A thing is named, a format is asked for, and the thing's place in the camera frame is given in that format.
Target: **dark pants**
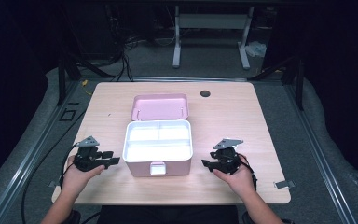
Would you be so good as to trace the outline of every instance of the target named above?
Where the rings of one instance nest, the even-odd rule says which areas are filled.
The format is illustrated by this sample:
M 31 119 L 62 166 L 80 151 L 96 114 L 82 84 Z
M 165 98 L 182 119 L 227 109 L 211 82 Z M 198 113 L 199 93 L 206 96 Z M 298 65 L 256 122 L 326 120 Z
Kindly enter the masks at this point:
M 238 224 L 235 205 L 103 206 L 98 224 Z

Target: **box lid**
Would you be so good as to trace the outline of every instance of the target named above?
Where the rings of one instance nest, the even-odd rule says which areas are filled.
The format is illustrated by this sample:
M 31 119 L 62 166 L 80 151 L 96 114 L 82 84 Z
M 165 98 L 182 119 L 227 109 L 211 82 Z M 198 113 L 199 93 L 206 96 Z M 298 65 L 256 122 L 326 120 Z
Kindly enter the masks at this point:
M 182 93 L 137 95 L 133 99 L 132 120 L 186 119 L 187 96 Z

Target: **human arm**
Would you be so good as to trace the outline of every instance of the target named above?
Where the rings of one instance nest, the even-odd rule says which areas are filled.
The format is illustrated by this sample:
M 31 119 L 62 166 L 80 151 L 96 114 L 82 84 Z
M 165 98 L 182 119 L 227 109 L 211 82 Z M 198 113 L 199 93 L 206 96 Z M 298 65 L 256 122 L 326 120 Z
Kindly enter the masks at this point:
M 254 223 L 282 223 L 255 191 L 252 174 L 247 167 L 241 165 L 233 175 L 225 174 L 217 169 L 214 169 L 213 173 L 228 183 L 231 189 L 240 196 Z
M 74 157 L 68 158 L 68 168 L 64 175 L 61 193 L 43 218 L 42 224 L 63 223 L 71 214 L 72 205 L 89 180 L 99 175 L 104 169 L 101 165 L 88 172 L 79 171 L 73 165 Z

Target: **pink box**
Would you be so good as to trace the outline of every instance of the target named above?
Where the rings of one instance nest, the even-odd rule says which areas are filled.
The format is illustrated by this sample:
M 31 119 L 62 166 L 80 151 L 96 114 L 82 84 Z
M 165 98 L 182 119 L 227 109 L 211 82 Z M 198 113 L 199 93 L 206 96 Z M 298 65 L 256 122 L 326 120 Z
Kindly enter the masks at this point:
M 193 147 L 184 94 L 134 98 L 123 160 L 133 176 L 188 175 Z

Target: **wooden table top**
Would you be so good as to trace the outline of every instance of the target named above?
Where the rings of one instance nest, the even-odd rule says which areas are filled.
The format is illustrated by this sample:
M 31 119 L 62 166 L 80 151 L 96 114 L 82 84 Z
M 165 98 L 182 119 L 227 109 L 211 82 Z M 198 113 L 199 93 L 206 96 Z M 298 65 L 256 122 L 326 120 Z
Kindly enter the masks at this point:
M 202 97 L 201 91 L 209 91 Z M 187 96 L 193 141 L 190 174 L 133 177 L 121 158 L 91 179 L 76 203 L 85 204 L 236 204 L 241 199 L 228 184 L 210 173 L 201 160 L 223 138 L 243 140 L 237 152 L 246 155 L 257 176 L 257 192 L 266 203 L 288 203 L 288 189 L 276 189 L 284 180 L 269 129 L 254 86 L 247 82 L 135 82 L 100 83 L 89 103 L 75 142 L 92 135 L 101 151 L 122 157 L 133 98 L 140 94 L 184 93 Z M 76 154 L 77 147 L 71 152 Z M 55 201 L 57 187 L 52 195 Z

